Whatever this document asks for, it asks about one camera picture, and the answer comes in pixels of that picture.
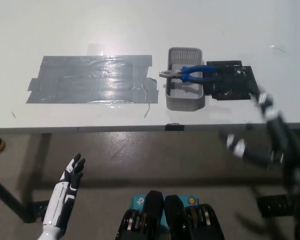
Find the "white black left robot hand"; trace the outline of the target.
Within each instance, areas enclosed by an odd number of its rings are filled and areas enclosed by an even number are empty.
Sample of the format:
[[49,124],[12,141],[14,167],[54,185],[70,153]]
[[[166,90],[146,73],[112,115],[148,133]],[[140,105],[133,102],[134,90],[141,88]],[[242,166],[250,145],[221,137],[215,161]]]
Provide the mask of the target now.
[[85,158],[78,153],[64,169],[59,182],[55,185],[46,209],[43,225],[50,225],[61,230],[67,228],[77,192],[83,176]]

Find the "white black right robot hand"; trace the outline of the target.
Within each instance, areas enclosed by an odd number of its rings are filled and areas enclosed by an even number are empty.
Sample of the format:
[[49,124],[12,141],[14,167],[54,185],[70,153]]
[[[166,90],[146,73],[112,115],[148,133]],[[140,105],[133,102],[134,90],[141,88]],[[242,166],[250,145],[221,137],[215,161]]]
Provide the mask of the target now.
[[251,90],[249,94],[255,100],[265,120],[271,141],[271,150],[264,152],[256,147],[249,146],[243,138],[224,131],[219,132],[219,138],[225,144],[227,150],[236,157],[268,169],[293,155],[291,135],[280,111],[274,106],[272,97],[259,89]]

